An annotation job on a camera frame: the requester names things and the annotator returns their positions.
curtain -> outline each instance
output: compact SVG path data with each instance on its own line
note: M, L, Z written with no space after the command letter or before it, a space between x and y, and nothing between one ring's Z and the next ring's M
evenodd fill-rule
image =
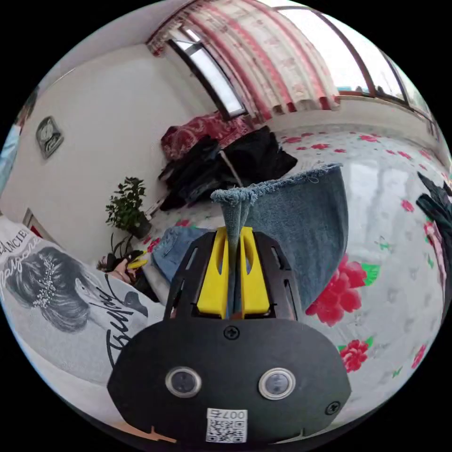
M162 55L171 30L194 30L256 122L300 110L339 107L322 56L285 16L257 0L199 0L173 19L150 46Z

pink fabric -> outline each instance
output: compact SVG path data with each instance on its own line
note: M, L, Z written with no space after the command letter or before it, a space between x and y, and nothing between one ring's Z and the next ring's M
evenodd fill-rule
M436 225L436 222L428 223L426 226L426 232L427 237L430 240L430 243L432 244L436 259L438 261L438 268L439 268L439 274L441 279L441 286L443 288L443 296L445 295L445 285L446 285L446 268L444 266L444 257L443 257L443 248L441 246L442 243L442 237L438 230L438 226Z
M174 24L181 22L201 36L255 122L339 108L339 92L322 56L292 21L267 5L199 0ZM162 54L170 34L167 30L153 40L154 54Z
M178 160L205 135L217 139L224 149L251 131L243 117L225 122L220 112L215 112L197 116L183 126L171 126L161 139L161 148L168 160Z

printed number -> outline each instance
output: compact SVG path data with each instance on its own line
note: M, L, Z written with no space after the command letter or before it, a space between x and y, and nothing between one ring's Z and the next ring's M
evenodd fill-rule
M225 411L223 419L244 419L245 413L243 411Z

window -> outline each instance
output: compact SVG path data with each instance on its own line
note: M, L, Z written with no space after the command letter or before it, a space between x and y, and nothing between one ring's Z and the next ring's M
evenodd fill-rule
M396 76L378 47L348 25L326 14L324 16L344 33L357 50L369 71L377 93L383 97L389 95L404 101Z
M190 36L195 42L169 40L168 43L199 79L225 121L246 113L230 81L209 51L200 42L199 36L189 29L181 31L186 36Z
M325 60L340 94L382 98L420 114L436 129L427 103L375 44L343 22L291 0L259 0L291 20Z
M418 89L414 86L414 83L406 76L405 72L403 72L399 66L397 66L394 61L390 60L391 64L399 74L402 83L404 84L404 88L406 91L406 95L408 97L408 102L412 107L418 108L426 114L431 114L428 109L427 103L424 98L420 95Z
M363 74L342 39L309 9L282 9L280 13L290 19L312 42L330 70L338 91L369 92Z

light blue fabric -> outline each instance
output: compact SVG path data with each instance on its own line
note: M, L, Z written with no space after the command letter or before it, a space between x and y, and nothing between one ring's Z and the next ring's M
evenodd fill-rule
M221 204L228 235L228 296L233 312L241 310L240 291L234 299L233 289L243 226L278 241L294 271L304 310L326 287L347 247L347 198L340 167L327 165L286 179L212 193L212 200Z
M153 249L152 260L163 276L171 283L191 243L209 232L197 227L174 226L168 228Z
M6 137L0 153L0 196L3 193L9 175L16 160L17 145L19 144L20 127L13 125Z

